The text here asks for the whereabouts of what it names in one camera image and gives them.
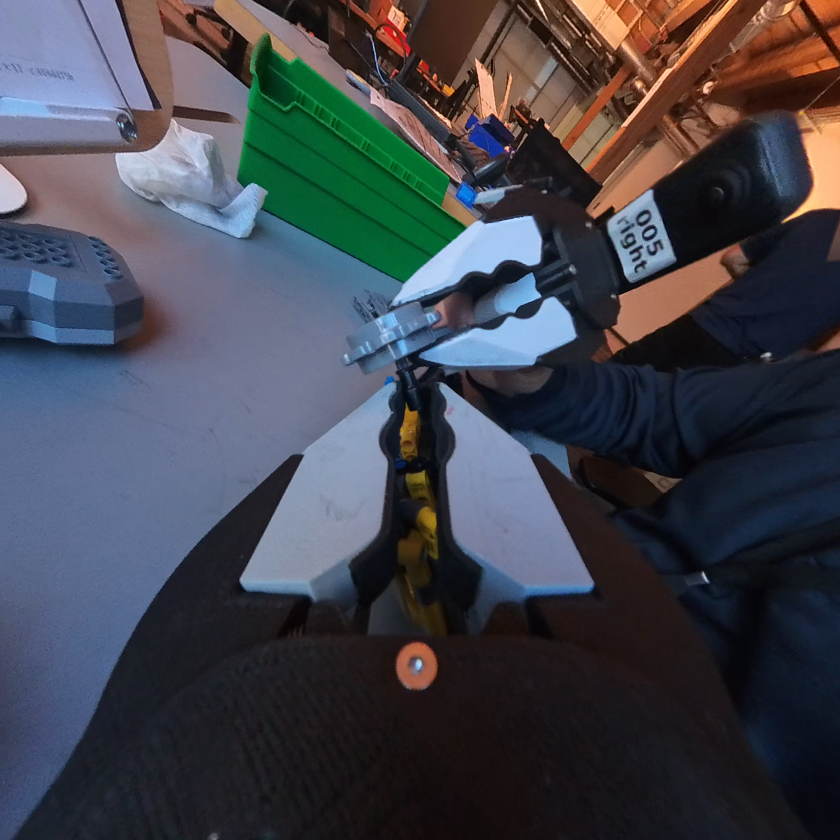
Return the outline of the person's upper body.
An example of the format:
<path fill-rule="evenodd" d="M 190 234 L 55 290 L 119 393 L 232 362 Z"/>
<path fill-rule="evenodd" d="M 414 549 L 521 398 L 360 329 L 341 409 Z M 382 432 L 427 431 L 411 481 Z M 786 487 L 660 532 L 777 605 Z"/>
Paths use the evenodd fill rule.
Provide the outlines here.
<path fill-rule="evenodd" d="M 610 362 L 679 387 L 655 444 L 679 479 L 624 523 L 663 571 L 704 573 L 684 604 L 759 756 L 814 837 L 838 837 L 838 209 L 745 239 L 733 281 Z"/>

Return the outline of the yellow black toy car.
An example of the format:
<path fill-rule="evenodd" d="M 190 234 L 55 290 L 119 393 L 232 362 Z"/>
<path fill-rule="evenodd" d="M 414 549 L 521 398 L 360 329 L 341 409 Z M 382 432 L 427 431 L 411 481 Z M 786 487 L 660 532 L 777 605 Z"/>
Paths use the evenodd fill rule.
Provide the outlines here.
<path fill-rule="evenodd" d="M 397 515 L 393 588 L 412 629 L 432 637 L 456 630 L 458 617 L 440 575 L 438 540 L 437 440 L 432 420 L 432 386 L 442 375 L 400 371 L 397 384 L 410 385 L 395 413 L 398 421 L 392 447 Z"/>

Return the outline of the grey toothed wheel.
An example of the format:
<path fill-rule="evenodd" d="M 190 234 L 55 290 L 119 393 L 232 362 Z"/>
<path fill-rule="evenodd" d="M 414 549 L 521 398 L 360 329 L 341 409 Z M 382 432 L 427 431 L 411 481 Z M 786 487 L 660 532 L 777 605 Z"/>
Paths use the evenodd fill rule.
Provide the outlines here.
<path fill-rule="evenodd" d="M 436 310 L 417 301 L 390 310 L 347 337 L 343 365 L 358 366 L 368 375 L 409 360 L 438 340 L 434 326 L 440 319 Z"/>

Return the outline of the green plastic bin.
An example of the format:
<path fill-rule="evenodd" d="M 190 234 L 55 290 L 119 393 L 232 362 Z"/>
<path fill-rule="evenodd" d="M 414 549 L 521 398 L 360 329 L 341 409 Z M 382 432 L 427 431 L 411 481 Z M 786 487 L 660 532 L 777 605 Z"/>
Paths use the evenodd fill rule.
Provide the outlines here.
<path fill-rule="evenodd" d="M 250 70 L 238 179 L 266 212 L 399 281 L 465 230 L 443 171 L 269 35 Z"/>

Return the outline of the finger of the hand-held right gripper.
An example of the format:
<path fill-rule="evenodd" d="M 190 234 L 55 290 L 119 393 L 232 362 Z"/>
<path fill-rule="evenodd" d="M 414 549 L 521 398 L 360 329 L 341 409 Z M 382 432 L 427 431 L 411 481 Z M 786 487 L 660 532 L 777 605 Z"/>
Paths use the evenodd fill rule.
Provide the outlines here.
<path fill-rule="evenodd" d="M 435 304 L 452 293 L 474 297 L 539 267 L 543 233 L 532 216 L 476 222 L 405 281 L 392 307 Z"/>
<path fill-rule="evenodd" d="M 529 368 L 578 339 L 570 311 L 537 289 L 534 271 L 492 288 L 450 291 L 434 310 L 445 336 L 419 354 L 448 368 Z"/>

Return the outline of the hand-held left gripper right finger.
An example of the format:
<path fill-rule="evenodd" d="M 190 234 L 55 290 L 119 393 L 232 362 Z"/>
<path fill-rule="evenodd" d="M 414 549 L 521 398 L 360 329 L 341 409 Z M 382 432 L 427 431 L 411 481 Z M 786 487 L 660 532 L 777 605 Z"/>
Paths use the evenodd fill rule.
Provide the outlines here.
<path fill-rule="evenodd" d="M 439 577 L 457 607 L 583 595 L 593 579 L 530 452 L 444 383 L 429 397 Z"/>

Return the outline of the printed instruction sheet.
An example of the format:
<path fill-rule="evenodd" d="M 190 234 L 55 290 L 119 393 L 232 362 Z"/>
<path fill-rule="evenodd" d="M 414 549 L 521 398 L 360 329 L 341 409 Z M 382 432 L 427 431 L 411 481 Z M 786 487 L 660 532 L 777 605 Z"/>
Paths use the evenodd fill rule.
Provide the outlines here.
<path fill-rule="evenodd" d="M 160 107 L 124 2 L 1 2 L 2 114 Z"/>

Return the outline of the printed paper sheet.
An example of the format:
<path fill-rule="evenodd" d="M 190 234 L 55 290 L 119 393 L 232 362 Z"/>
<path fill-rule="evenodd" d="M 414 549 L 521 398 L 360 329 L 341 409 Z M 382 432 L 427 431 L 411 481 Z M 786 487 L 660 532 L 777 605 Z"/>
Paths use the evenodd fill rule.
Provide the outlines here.
<path fill-rule="evenodd" d="M 374 108 L 394 122 L 403 138 L 444 172 L 450 181 L 455 184 L 462 182 L 462 174 L 455 167 L 445 146 L 435 139 L 411 110 L 385 98 L 375 88 L 370 89 L 370 100 Z"/>

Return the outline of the crumpled white tissue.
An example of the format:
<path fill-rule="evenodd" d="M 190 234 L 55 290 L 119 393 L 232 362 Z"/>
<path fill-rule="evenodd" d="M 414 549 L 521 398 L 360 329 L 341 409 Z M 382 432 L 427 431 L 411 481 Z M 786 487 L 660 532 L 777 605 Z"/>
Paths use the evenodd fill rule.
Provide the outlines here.
<path fill-rule="evenodd" d="M 215 138 L 174 119 L 155 147 L 114 156 L 119 177 L 133 193 L 234 238 L 252 235 L 267 197 L 262 186 L 241 185 L 228 174 Z"/>

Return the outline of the grey building block assembly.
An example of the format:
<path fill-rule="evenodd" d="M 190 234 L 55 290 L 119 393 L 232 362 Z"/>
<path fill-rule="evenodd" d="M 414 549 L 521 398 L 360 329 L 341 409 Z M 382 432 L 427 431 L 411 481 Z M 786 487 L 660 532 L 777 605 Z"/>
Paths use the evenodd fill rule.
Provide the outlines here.
<path fill-rule="evenodd" d="M 111 346 L 137 334 L 144 295 L 124 258 L 100 238 L 1 223 L 1 337 Z"/>

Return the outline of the instruction sheet on stand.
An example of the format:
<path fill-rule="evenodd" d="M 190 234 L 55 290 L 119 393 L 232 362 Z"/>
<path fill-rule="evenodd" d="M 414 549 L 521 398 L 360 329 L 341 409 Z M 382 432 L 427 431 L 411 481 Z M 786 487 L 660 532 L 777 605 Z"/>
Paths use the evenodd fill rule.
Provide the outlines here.
<path fill-rule="evenodd" d="M 165 136 L 174 109 L 169 52 L 153 1 L 124 2 L 140 68 L 161 107 L 156 110 L 83 112 L 49 109 L 46 115 L 7 115 L 1 109 L 1 154 L 115 154 L 147 151 Z"/>

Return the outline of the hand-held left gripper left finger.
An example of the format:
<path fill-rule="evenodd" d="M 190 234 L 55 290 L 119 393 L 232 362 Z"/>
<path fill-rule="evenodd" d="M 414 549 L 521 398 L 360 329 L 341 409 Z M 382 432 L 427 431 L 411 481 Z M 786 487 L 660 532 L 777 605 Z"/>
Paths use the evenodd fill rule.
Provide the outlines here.
<path fill-rule="evenodd" d="M 246 592 L 361 601 L 350 564 L 383 527 L 391 463 L 382 432 L 396 395 L 384 385 L 305 449 L 239 578 Z"/>

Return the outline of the person's right hand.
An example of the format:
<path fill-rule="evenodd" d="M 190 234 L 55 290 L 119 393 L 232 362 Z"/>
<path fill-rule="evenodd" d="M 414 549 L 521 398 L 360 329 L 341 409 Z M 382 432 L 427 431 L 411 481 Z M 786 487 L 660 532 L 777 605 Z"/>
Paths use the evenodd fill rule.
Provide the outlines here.
<path fill-rule="evenodd" d="M 549 367 L 541 365 L 513 371 L 485 369 L 467 371 L 470 380 L 478 386 L 508 398 L 538 392 L 548 383 L 552 373 Z"/>

